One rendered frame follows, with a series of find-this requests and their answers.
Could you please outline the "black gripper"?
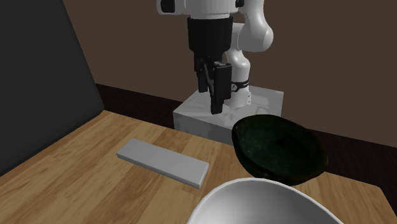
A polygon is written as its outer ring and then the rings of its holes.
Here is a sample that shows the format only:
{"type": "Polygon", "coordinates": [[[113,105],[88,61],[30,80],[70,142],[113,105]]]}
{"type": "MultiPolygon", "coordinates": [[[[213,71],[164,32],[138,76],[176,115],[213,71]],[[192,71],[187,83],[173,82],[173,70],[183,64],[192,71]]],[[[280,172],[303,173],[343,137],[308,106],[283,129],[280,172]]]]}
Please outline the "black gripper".
{"type": "Polygon", "coordinates": [[[213,115],[220,114],[224,101],[231,98],[232,65],[219,61],[230,49],[232,27],[232,15],[218,19],[187,18],[188,46],[194,56],[198,92],[207,92],[209,87],[213,115]]]}

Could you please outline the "grey robot stand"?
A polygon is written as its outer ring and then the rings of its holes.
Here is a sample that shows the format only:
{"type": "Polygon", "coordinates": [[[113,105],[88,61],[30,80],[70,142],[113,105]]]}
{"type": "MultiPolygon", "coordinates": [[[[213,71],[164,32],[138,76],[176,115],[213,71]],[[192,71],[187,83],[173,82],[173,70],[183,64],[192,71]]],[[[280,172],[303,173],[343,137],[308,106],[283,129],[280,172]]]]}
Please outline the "grey robot stand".
{"type": "Polygon", "coordinates": [[[173,111],[174,128],[213,141],[232,145],[232,127],[241,118],[270,114],[281,116],[284,93],[277,90],[250,86],[250,105],[231,109],[223,106],[221,114],[210,112],[210,93],[195,91],[173,111]]]}

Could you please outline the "grey flat rectangular block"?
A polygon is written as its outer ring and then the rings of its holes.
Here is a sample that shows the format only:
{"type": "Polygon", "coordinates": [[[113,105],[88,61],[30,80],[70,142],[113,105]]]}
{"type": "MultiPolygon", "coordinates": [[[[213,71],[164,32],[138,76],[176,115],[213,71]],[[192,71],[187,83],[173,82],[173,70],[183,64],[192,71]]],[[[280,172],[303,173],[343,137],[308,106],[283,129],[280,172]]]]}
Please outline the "grey flat rectangular block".
{"type": "Polygon", "coordinates": [[[116,153],[122,160],[200,189],[209,163],[132,138],[116,153]]]}

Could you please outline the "white bowl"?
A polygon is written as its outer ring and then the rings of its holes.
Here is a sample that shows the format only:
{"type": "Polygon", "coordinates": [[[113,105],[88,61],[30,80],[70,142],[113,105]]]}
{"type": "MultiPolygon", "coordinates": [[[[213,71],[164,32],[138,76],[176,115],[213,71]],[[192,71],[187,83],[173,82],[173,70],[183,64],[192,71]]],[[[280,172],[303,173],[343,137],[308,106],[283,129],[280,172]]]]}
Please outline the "white bowl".
{"type": "Polygon", "coordinates": [[[344,224],[306,194],[282,183],[240,178],[211,190],[187,224],[344,224]]]}

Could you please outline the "dark green bowl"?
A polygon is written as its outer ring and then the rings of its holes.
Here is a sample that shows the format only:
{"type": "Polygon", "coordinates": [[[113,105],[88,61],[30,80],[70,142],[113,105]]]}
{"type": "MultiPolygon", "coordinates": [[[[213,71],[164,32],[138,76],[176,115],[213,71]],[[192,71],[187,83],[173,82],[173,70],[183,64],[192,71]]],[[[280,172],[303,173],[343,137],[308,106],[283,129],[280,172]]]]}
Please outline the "dark green bowl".
{"type": "Polygon", "coordinates": [[[321,175],[328,166],[328,152],[309,129],[275,115],[252,115],[232,127],[235,154],[255,178],[288,186],[321,175]]]}

